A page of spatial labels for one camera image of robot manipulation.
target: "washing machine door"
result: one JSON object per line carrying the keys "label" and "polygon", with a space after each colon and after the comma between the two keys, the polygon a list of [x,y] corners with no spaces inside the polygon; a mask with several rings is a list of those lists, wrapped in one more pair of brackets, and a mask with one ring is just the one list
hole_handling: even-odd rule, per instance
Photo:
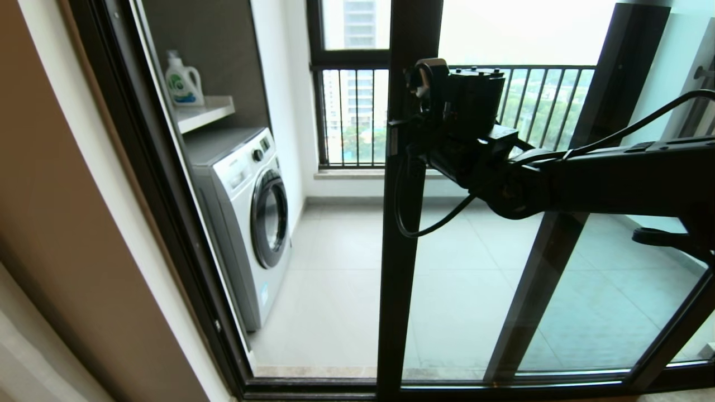
{"label": "washing machine door", "polygon": [[280,174],[273,169],[256,181],[251,205],[251,238],[261,266],[278,264],[288,243],[288,201]]}

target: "bottle label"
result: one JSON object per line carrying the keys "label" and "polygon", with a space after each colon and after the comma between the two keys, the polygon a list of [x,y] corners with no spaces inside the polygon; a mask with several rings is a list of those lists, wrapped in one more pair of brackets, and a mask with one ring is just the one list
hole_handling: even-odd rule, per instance
{"label": "bottle label", "polygon": [[176,103],[192,103],[196,102],[196,97],[191,91],[186,89],[184,80],[178,74],[171,74],[167,82],[169,92]]}

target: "handle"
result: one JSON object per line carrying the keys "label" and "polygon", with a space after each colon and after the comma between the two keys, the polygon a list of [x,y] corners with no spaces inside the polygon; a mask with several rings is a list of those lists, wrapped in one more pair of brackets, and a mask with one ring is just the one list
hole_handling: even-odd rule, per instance
{"label": "handle", "polygon": [[196,70],[196,67],[187,67],[187,69],[189,70],[189,75],[191,76],[191,79],[194,81],[194,85],[196,85],[196,88],[198,88],[199,92],[203,94],[204,91],[201,89],[201,76]]}

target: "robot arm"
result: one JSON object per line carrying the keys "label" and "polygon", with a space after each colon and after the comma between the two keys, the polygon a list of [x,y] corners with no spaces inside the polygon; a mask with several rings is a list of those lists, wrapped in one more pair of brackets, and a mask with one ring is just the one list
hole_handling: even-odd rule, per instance
{"label": "robot arm", "polygon": [[[695,98],[715,100],[715,92],[689,92],[647,118],[611,136],[565,152],[533,149],[515,129],[495,123],[503,73],[450,74],[441,59],[419,61],[406,73],[420,100],[409,120],[391,122],[408,133],[406,169],[432,167],[469,191],[469,197],[427,230],[432,232],[475,198],[502,217],[522,219],[543,211],[656,215],[679,218],[688,231],[677,235],[641,228],[633,239],[677,247],[713,266],[715,250],[715,137],[644,142],[602,148]],[[524,152],[510,157],[515,148]],[[405,166],[400,167],[400,176]],[[396,199],[400,189],[395,188]]]}

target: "sky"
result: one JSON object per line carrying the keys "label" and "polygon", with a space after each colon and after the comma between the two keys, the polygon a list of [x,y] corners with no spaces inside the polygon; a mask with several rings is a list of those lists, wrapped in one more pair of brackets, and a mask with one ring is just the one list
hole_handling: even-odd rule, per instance
{"label": "sky", "polygon": [[614,0],[444,0],[448,64],[596,65]]}

